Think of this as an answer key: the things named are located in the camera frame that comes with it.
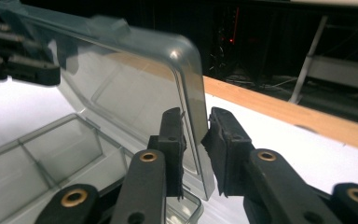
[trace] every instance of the transparent plastic container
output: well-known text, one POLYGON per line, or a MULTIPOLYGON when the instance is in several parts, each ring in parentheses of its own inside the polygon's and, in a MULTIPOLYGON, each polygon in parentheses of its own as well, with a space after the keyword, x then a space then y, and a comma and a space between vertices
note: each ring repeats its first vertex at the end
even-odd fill
POLYGON ((0 2, 0 16, 61 67, 58 87, 75 114, 0 147, 0 222, 33 223, 66 186, 102 190, 120 183, 131 155, 159 131, 162 113, 184 112, 185 198, 167 198, 167 223, 195 223, 213 172, 200 143, 207 132, 200 56, 179 35, 132 28, 124 20, 85 19, 17 0, 0 2))

